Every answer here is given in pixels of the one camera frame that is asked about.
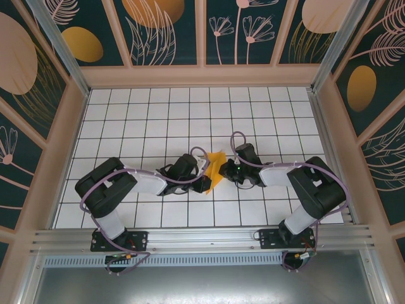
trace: yellow cloth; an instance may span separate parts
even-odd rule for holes
[[[211,190],[222,180],[223,176],[219,174],[219,171],[221,166],[227,162],[227,157],[222,151],[217,153],[208,153],[208,159],[210,163],[205,175],[211,179],[211,187],[206,191],[206,194],[210,193]]]

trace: black grid line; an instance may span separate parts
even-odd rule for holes
[[[167,138],[168,138],[168,133],[169,133],[169,115],[170,115],[170,93],[171,89],[169,89],[169,99],[168,99],[168,107],[167,107],[167,123],[166,123],[166,143],[165,143],[165,165],[166,165],[166,159],[167,159]],[[162,210],[161,210],[161,215],[160,215],[160,227],[163,227],[163,197],[162,197]]]
[[[209,133],[211,134],[211,152],[213,151],[213,124],[212,124],[212,115],[211,115],[211,88],[208,88],[208,101],[209,101]],[[214,188],[212,188],[212,193],[213,193],[213,217],[214,217],[214,221],[213,221],[213,225],[215,227],[215,192],[214,192]]]
[[[273,105],[272,105],[271,103],[270,103],[270,106],[271,106],[271,112],[273,113],[273,116],[274,116]],[[279,139],[278,139],[278,133],[277,133],[277,127],[276,127],[275,121],[274,121],[274,129],[275,129],[275,131],[276,131],[277,143],[278,143],[278,150],[279,150],[279,152],[280,152],[280,158],[281,158],[281,160],[283,160],[283,158],[282,158],[282,152],[281,152],[281,147],[280,147],[280,141],[279,141]],[[290,211],[291,211],[291,213],[292,213],[290,193],[289,193],[289,190],[288,190],[287,187],[286,187],[286,190],[287,190],[287,196],[288,196],[288,200],[289,200],[289,204],[290,204]]]
[[[109,99],[111,98],[111,92],[112,92],[112,90],[110,90],[110,92],[109,92],[108,103],[109,103]],[[104,119],[107,117],[107,112],[108,112],[108,106],[107,106],[106,115],[104,116]],[[101,128],[101,136],[103,136],[104,124],[105,124],[105,121],[103,122],[103,127]],[[99,140],[99,146],[97,147],[96,157],[99,154],[100,145],[101,145],[101,139]],[[84,221],[84,212],[83,212],[82,223],[80,224],[80,228],[83,227],[83,221]]]
[[[187,136],[187,140],[188,140],[188,142],[189,142],[189,150],[188,151],[190,151],[191,150],[191,147],[190,147],[190,118],[191,118],[191,90],[190,90],[190,88],[189,88],[189,134],[188,134],[188,136]],[[190,227],[190,222],[189,222],[189,219],[190,219],[190,194],[189,194],[189,192],[187,192],[187,227]]]
[[[234,123],[232,122],[233,117],[232,117],[232,102],[231,102],[231,98],[230,98],[230,89],[229,90],[229,109],[230,109],[230,123],[232,126],[232,132],[235,132],[236,130],[234,130]],[[247,89],[247,93],[249,94],[249,101],[250,101],[250,93],[249,93],[249,88]],[[240,209],[240,194],[239,194],[239,188],[237,189],[238,192],[238,206],[239,206],[239,220],[240,220],[240,225],[242,225],[242,210]]]

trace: dark teal wallpaper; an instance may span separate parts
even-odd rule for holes
[[[7,249],[8,249],[8,244],[0,242],[0,269],[1,269],[1,265],[3,264],[4,258],[6,256]]]
[[[14,229],[42,149],[0,114],[0,226]]]
[[[352,36],[350,37],[349,41],[346,43],[346,46],[344,47],[344,49],[342,50],[342,52],[340,53],[340,56],[337,58],[335,64],[332,67],[332,74],[335,73],[337,67],[340,65],[340,62],[342,61],[344,55],[346,54],[347,49],[349,48],[349,46],[352,44],[355,36],[357,35],[357,33],[359,32],[359,29],[361,28],[361,26],[363,25],[365,19],[367,18],[367,15],[369,14],[370,10],[372,9],[372,7],[374,6],[376,0],[370,0],[370,2],[367,5],[367,8],[365,10],[365,12],[363,13],[363,15],[360,18],[360,21],[358,22],[356,28],[354,29]]]
[[[399,251],[401,252],[402,259],[404,260],[405,263],[405,237],[401,237],[397,239],[397,245],[399,248]]]
[[[44,2],[81,67],[123,65],[101,0]]]
[[[30,6],[28,5],[28,3],[26,2],[26,0],[22,0],[22,3],[24,4],[25,8],[27,9],[27,11],[30,13],[32,19],[35,21],[35,23],[37,24],[38,29],[40,30],[40,32],[42,33],[42,36],[44,36],[46,42],[48,42],[49,46],[52,47],[53,49],[53,53],[56,55],[56,57],[58,57],[59,62],[62,64],[63,69],[65,70],[66,74],[68,74],[70,76],[70,72],[68,71],[68,69],[66,68],[65,64],[63,63],[62,59],[60,58],[59,54],[55,51],[55,49],[53,48],[53,45],[51,43],[51,41],[49,40],[49,38],[47,37],[47,35],[45,34],[45,32],[43,31],[42,27],[38,24],[37,19],[34,17],[34,14],[32,13]]]
[[[405,220],[405,106],[361,147],[391,225]]]
[[[196,65],[194,0],[114,0],[133,65]]]
[[[207,65],[269,64],[285,4],[207,0]]]
[[[405,89],[405,3],[386,1],[336,81],[357,135]]]
[[[0,98],[47,138],[66,83],[11,1],[0,22]]]

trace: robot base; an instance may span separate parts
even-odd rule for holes
[[[288,244],[281,238],[279,228],[261,229],[258,233],[261,249],[305,249],[305,242],[311,247],[315,247],[314,232],[311,228],[294,236]]]
[[[133,251],[146,251],[147,231],[131,231],[125,236],[125,243],[122,247]],[[91,252],[121,252],[111,245],[97,229],[92,234],[90,246]]]

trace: leaf illustration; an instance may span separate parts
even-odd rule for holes
[[[68,25],[80,9],[77,0],[44,0],[44,4],[53,21],[60,25]]]
[[[135,19],[146,24],[144,27],[126,18],[132,32],[130,55],[134,63],[171,65],[176,54],[176,37],[169,15],[165,11],[162,12],[156,2],[155,14],[145,0],[139,0],[137,4],[129,0],[128,4]]]
[[[405,54],[405,31],[379,35],[368,52],[373,65],[393,67]]]
[[[391,34],[405,29],[405,0],[390,0],[382,24]]]

